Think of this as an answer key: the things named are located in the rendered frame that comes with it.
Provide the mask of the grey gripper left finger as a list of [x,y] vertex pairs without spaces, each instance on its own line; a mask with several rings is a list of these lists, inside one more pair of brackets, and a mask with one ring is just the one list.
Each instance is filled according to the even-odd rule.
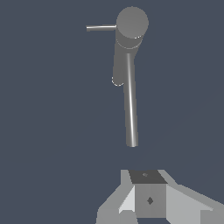
[[138,224],[138,219],[149,219],[149,213],[137,213],[135,190],[130,172],[121,170],[121,184],[99,207],[95,224]]

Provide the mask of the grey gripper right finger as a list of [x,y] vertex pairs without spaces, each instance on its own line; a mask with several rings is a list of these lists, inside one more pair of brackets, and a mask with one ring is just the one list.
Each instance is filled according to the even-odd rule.
[[151,218],[171,224],[224,224],[224,205],[179,185],[165,170],[149,170]]

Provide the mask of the grey faucet body with spout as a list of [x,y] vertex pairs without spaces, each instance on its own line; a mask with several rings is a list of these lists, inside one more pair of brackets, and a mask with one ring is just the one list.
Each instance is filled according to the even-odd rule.
[[129,147],[138,146],[134,60],[139,46],[140,43],[128,45],[118,40],[118,38],[115,39],[112,83],[117,87],[123,86],[126,144]]

